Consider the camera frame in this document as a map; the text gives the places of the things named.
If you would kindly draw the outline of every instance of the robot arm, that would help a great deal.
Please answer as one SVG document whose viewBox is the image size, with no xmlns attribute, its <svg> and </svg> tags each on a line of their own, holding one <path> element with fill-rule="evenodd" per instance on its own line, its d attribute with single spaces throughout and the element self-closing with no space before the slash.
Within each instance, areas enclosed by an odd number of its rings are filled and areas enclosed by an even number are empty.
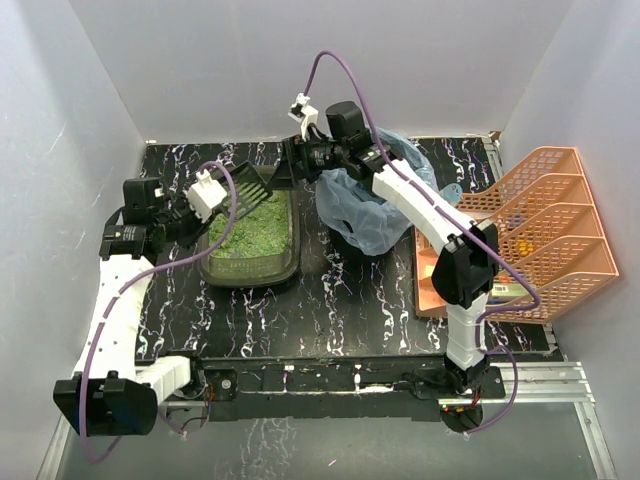
<svg viewBox="0 0 640 480">
<path fill-rule="evenodd" d="M 296 103 L 292 111 L 310 108 L 309 98 Z M 313 135 L 317 128 L 307 123 L 307 136 L 294 136 L 282 142 L 280 170 L 287 166 L 293 182 L 314 181 L 322 171 L 345 168 L 354 179 L 373 193 L 391 202 L 420 230 L 438 254 L 432 280 L 438 294 L 445 300 L 449 320 L 449 342 L 445 366 L 456 391 L 474 389 L 488 368 L 484 348 L 484 324 L 476 325 L 485 311 L 498 266 L 482 249 L 445 220 L 436 207 L 445 210 L 494 251 L 498 251 L 497 229 L 489 221 L 480 224 L 456 210 L 426 185 L 405 160 L 387 155 L 394 166 L 418 183 L 434 200 L 432 205 L 407 181 L 386 165 L 380 150 L 367 130 L 360 109 L 353 102 L 330 106 L 327 120 L 333 139 Z M 476 329 L 480 329 L 480 345 L 476 344 Z"/>
<path fill-rule="evenodd" d="M 125 205 L 106 223 L 100 247 L 100 287 L 89 335 L 71 380 L 60 380 L 54 401 L 79 432 L 79 386 L 89 361 L 96 329 L 113 297 L 120 297 L 104 322 L 91 358 L 87 400 L 90 436 L 146 435 L 155 424 L 158 405 L 191 382 L 191 362 L 183 356 L 159 358 L 137 373 L 135 348 L 144 296 L 151 275 L 122 295 L 118 290 L 153 268 L 167 242 L 191 246 L 222 211 L 227 192 L 209 172 L 197 174 L 186 192 L 165 195 L 158 178 L 127 180 Z M 123 223 L 116 224 L 122 217 Z"/>
</svg>

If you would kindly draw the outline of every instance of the white wall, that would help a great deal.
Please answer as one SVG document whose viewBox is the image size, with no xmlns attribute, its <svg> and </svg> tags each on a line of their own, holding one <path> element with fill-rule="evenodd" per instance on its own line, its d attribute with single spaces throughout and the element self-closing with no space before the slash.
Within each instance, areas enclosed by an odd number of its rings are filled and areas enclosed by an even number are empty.
<svg viewBox="0 0 640 480">
<path fill-rule="evenodd" d="M 0 477 L 35 478 L 144 143 L 67 0 L 0 0 Z"/>
<path fill-rule="evenodd" d="M 638 478 L 640 417 L 640 3 L 579 0 L 503 134 L 512 166 L 540 145 L 575 145 L 621 279 L 556 325 L 584 363 L 620 479 Z"/>
<path fill-rule="evenodd" d="M 340 52 L 377 123 L 502 130 L 571 0 L 71 0 L 145 139 L 279 139 L 322 49 Z M 333 61 L 322 112 L 355 97 Z"/>
</svg>

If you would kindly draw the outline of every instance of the floor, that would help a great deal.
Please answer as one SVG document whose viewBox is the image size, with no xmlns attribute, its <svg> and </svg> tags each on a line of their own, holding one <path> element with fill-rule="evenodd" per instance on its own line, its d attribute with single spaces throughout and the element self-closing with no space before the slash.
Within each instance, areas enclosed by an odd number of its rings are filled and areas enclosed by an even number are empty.
<svg viewBox="0 0 640 480">
<path fill-rule="evenodd" d="M 124 439 L 98 467 L 70 438 L 58 480 L 597 478 L 571 403 L 516 405 L 469 441 L 441 423 L 405 419 L 244 420 L 205 424 L 186 441 L 159 425 L 148 437 Z"/>
</svg>

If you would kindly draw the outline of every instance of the blue plastic bag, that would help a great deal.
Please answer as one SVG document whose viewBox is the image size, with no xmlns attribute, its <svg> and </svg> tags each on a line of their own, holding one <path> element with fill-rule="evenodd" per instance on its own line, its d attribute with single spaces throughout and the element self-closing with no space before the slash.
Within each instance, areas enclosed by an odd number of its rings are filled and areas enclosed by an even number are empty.
<svg viewBox="0 0 640 480">
<path fill-rule="evenodd" d="M 438 191 L 433 167 L 415 145 L 395 133 L 377 130 L 392 152 L 407 160 L 416 174 Z M 323 172 L 316 182 L 316 209 L 328 227 L 365 255 L 388 252 L 411 226 L 396 207 L 367 191 L 343 168 Z"/>
</svg>

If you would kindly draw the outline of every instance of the white bracket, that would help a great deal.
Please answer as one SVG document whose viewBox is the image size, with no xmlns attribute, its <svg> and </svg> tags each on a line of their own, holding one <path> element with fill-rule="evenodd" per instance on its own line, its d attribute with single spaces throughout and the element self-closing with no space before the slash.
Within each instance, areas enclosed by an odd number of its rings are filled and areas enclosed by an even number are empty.
<svg viewBox="0 0 640 480">
<path fill-rule="evenodd" d="M 309 139 L 309 132 L 307 131 L 309 125 L 317 124 L 318 122 L 318 111 L 309 104 L 310 100 L 311 97 L 299 93 L 289 111 L 289 116 L 300 124 L 300 134 L 303 140 Z"/>
<path fill-rule="evenodd" d="M 169 356 L 158 358 L 136 377 L 139 384 L 148 383 L 156 392 L 158 405 L 179 388 L 191 381 L 191 369 L 187 357 Z"/>
<path fill-rule="evenodd" d="M 187 201 L 196 216 L 205 223 L 213 214 L 213 209 L 227 197 L 227 191 L 217 180 L 211 178 L 208 170 L 197 172 L 196 183 L 187 190 Z"/>
</svg>

